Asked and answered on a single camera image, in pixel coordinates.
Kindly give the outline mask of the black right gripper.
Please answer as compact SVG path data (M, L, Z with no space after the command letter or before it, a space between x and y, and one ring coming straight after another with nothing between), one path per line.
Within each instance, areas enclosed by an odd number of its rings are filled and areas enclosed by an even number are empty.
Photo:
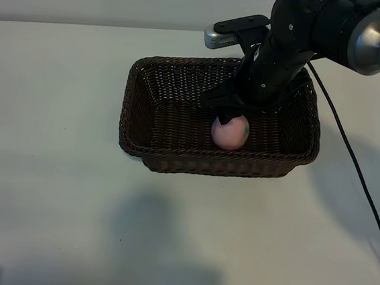
M233 118L244 119L242 110L270 109L284 100L289 84L313 55L311 50L279 45L267 34L245 55L236 73L202 93L200 102L203 107L220 109L217 118L221 125Z

